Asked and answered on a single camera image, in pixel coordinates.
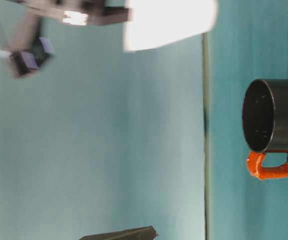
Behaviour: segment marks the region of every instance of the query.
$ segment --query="mug handle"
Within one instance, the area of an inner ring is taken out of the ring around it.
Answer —
[[[260,180],[288,177],[288,153],[287,161],[283,165],[277,167],[263,167],[262,164],[265,156],[265,153],[250,152],[247,158],[247,168],[250,175]]]

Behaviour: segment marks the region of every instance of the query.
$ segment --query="lamp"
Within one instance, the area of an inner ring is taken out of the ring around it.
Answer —
[[[215,24],[217,0],[127,0],[124,49],[158,48],[209,31]]]

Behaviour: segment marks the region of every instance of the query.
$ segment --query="black mug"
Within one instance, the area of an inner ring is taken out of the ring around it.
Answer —
[[[251,149],[250,174],[261,180],[288,177],[288,157],[281,166],[262,167],[266,153],[288,155],[288,79],[253,81],[244,98],[242,121]]]

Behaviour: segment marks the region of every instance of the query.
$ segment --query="mug rim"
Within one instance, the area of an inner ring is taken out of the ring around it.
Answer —
[[[248,142],[248,140],[247,140],[247,138],[246,138],[245,126],[244,126],[244,106],[245,106],[245,101],[246,101],[246,95],[247,95],[247,92],[248,92],[249,88],[252,87],[253,84],[255,84],[255,83],[257,83],[257,82],[262,82],[262,83],[266,86],[266,88],[267,88],[268,91],[269,91],[269,94],[270,94],[272,103],[273,103],[273,129],[272,129],[272,134],[271,134],[270,139],[269,139],[269,141],[267,142],[266,146],[265,146],[263,149],[261,149],[261,150],[254,150],[254,149],[250,146],[250,144],[249,144],[249,142]],[[246,90],[246,93],[245,93],[245,96],[244,96],[244,100],[243,100],[243,106],[242,106],[242,128],[243,128],[243,134],[244,134],[244,138],[245,138],[245,140],[246,140],[247,146],[251,149],[251,151],[256,152],[256,153],[267,153],[267,152],[269,152],[269,151],[268,151],[268,148],[269,148],[269,146],[270,146],[270,144],[271,144],[271,142],[272,142],[272,140],[273,140],[273,138],[274,138],[275,128],[276,128],[275,112],[276,112],[275,98],[274,98],[273,92],[272,92],[269,84],[267,83],[267,80],[264,80],[264,79],[255,79],[255,80],[253,80],[253,81],[250,83],[250,85],[247,87],[247,90]]]

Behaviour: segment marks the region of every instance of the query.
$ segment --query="teal backdrop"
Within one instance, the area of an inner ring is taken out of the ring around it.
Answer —
[[[248,174],[241,110],[257,78],[288,78],[288,1],[221,0],[207,35],[208,239],[288,239],[288,178]],[[285,161],[271,154],[267,166]]]
[[[8,36],[24,12],[0,0]],[[0,240],[204,239],[201,37],[130,54],[122,30],[47,20],[40,74],[0,61]]]

